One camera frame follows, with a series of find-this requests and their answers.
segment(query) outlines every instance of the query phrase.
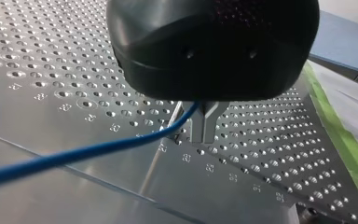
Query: metal panel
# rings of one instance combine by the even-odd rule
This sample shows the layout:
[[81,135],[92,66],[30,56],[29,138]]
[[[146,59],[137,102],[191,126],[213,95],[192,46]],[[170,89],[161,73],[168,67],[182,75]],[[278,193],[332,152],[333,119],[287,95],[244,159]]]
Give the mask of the metal panel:
[[[0,141],[0,165],[29,160]],[[0,223],[190,223],[88,179],[55,169],[0,187]]]
[[[155,132],[170,119],[175,102],[144,97],[126,83],[111,50],[104,9],[105,2],[99,0],[0,1],[1,141],[16,145],[16,150],[46,155]],[[358,192],[329,141],[306,88],[301,82],[296,87],[298,90],[291,89],[270,101],[232,103],[218,120],[217,138],[212,145],[189,144],[187,133],[181,133],[176,143],[163,139],[72,164],[65,171],[112,189],[113,195],[119,192],[140,203],[151,204],[159,209],[156,214],[173,216],[172,222],[180,217],[183,222],[288,223],[292,221],[289,208],[298,201],[334,217],[348,220],[356,216],[358,221]],[[305,163],[312,166],[312,170],[306,170]],[[247,168],[249,174],[244,174],[241,168]],[[294,175],[291,168],[299,174]],[[56,188],[65,189],[73,185],[73,180],[63,173],[64,177],[54,173],[52,177],[41,178],[54,185],[56,181],[49,179],[59,178],[64,186]],[[317,183],[311,183],[310,176],[317,178]],[[303,184],[302,179],[310,185]],[[45,190],[44,186],[32,188]],[[293,189],[293,196],[286,193],[289,187]],[[83,194],[87,198],[98,191],[92,188],[80,196],[58,197],[54,202],[66,204],[65,209],[71,211],[83,211],[83,208],[77,209],[80,204],[88,203],[81,201],[87,200]],[[321,192],[321,200],[315,191]],[[98,198],[104,206],[105,197],[117,197],[112,201],[121,202],[123,195]],[[309,196],[314,203],[306,202]],[[49,197],[36,200],[49,202]],[[101,214],[85,220],[148,223],[148,214],[155,213],[146,206],[145,212],[135,209],[134,213],[110,217],[112,211],[123,211],[110,204],[107,206],[110,206],[108,211],[98,207]],[[335,212],[330,211],[331,206],[335,206]],[[51,223],[47,215],[50,209],[56,211],[52,206],[44,207],[35,217]],[[66,218],[69,216],[83,214],[70,213]],[[99,221],[99,216],[106,219]],[[170,223],[164,218],[158,222]]]

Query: metal prong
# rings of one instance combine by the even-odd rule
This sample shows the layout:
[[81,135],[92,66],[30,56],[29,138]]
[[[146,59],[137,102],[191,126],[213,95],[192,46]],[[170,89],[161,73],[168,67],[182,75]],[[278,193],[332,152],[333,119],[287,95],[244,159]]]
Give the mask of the metal prong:
[[228,108],[229,102],[213,102],[212,106],[205,111],[204,126],[203,126],[203,143],[213,143],[214,134],[216,131],[217,118]]

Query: black plastic housing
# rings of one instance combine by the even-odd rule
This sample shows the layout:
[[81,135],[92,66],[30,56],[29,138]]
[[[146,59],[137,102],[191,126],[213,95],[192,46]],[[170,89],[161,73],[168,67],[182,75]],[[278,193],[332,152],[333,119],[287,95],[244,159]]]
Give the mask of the black plastic housing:
[[128,83],[166,100],[249,101],[297,80],[317,0],[109,0],[112,47]]

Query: white surface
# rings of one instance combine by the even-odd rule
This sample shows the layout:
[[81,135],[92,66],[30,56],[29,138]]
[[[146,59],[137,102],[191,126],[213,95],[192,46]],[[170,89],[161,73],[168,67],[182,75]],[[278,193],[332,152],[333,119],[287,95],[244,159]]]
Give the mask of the white surface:
[[358,0],[319,0],[321,10],[358,23]]
[[315,76],[342,121],[358,141],[358,83],[317,63],[310,62]]

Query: hole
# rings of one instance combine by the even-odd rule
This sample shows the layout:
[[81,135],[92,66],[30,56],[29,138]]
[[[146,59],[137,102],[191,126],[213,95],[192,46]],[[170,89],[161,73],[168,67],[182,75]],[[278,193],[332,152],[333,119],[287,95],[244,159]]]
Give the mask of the hole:
[[22,57],[22,59],[23,59],[23,60],[26,60],[26,61],[32,61],[32,60],[34,59],[34,57],[29,56],[29,55],[24,55],[24,56]]
[[62,87],[64,87],[64,84],[62,82],[55,81],[55,82],[53,82],[53,86],[62,88]]
[[116,115],[116,113],[115,113],[115,112],[112,112],[112,111],[106,111],[106,115],[107,115],[108,117],[114,117],[114,116]]
[[85,101],[85,102],[83,102],[83,106],[85,106],[85,107],[91,107],[91,106],[92,106],[92,103],[91,103],[91,102],[88,102],[88,101]]
[[90,87],[90,88],[97,88],[97,84],[92,83],[92,82],[88,82],[87,86]]
[[109,96],[111,96],[111,97],[117,97],[118,96],[117,92],[114,92],[114,91],[109,91],[107,94]]
[[98,102],[98,104],[101,106],[109,106],[109,103],[106,101],[100,101],[100,102]]
[[158,110],[157,109],[150,109],[150,113],[152,115],[158,115]]
[[129,101],[129,104],[132,105],[132,106],[137,106],[137,105],[138,105],[138,102],[133,101],[133,100],[130,100],[130,101]]
[[9,67],[9,68],[18,68],[19,65],[17,63],[7,63],[7,67]]
[[138,122],[130,121],[130,125],[133,126],[133,127],[136,127],[136,126],[138,126]]
[[68,92],[66,91],[59,91],[58,94],[61,96],[61,97],[67,97],[69,95]]
[[55,73],[50,73],[49,76],[50,76],[50,77],[58,77],[58,75],[55,74]]
[[121,114],[126,117],[130,117],[132,113],[128,110],[121,110]]
[[46,83],[45,82],[36,82],[35,85],[37,87],[45,87],[46,86]]
[[116,87],[118,87],[119,89],[126,88],[126,86],[124,84],[121,84],[121,83],[116,84]]
[[182,54],[186,59],[192,59],[192,58],[194,57],[194,50],[191,49],[190,47],[182,47],[181,54]]
[[145,125],[146,126],[153,126],[153,120],[145,119]]
[[80,97],[86,97],[87,96],[87,94],[85,92],[83,92],[83,91],[77,91],[75,94],[76,94],[76,96],[80,96]]
[[37,72],[32,72],[32,73],[30,73],[30,76],[31,77],[42,77],[42,74],[37,73]]

